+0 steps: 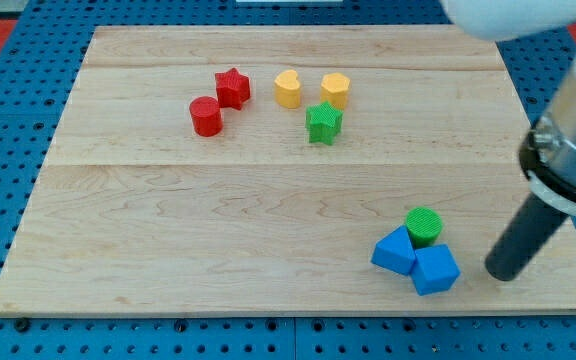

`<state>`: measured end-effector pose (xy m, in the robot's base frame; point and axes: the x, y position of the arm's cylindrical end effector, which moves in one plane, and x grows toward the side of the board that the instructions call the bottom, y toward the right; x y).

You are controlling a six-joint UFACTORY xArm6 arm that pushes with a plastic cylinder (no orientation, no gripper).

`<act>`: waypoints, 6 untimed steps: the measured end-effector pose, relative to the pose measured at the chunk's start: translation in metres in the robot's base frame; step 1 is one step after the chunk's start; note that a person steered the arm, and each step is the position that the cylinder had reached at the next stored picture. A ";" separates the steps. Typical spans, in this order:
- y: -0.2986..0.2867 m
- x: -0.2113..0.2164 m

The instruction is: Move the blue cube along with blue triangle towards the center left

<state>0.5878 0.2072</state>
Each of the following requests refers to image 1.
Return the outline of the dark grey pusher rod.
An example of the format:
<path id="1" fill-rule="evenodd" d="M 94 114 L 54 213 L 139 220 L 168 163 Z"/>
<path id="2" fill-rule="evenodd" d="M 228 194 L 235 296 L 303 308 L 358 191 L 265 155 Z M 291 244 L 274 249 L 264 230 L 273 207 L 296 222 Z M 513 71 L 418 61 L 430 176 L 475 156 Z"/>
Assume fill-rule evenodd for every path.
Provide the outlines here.
<path id="1" fill-rule="evenodd" d="M 484 265 L 500 281 L 512 281 L 525 269 L 568 215 L 530 194 L 487 254 Z"/>

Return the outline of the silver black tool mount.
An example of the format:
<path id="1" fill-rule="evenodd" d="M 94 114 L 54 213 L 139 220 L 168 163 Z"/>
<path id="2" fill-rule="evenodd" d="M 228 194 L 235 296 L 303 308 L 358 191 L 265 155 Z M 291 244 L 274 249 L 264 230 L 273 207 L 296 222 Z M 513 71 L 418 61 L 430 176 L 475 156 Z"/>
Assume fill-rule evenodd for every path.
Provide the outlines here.
<path id="1" fill-rule="evenodd" d="M 576 217 L 576 74 L 569 72 L 519 150 L 522 171 L 538 199 Z"/>

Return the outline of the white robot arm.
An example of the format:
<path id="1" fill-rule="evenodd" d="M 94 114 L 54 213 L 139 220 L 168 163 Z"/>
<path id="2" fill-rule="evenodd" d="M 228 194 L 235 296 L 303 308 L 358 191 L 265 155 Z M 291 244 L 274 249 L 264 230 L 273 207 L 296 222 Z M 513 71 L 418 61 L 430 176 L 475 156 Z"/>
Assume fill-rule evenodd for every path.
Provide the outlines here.
<path id="1" fill-rule="evenodd" d="M 576 23 L 576 0 L 442 0 L 465 33 L 508 41 Z M 554 232 L 576 217 L 576 58 L 519 148 L 530 193 L 485 259 L 501 281 L 515 279 Z"/>

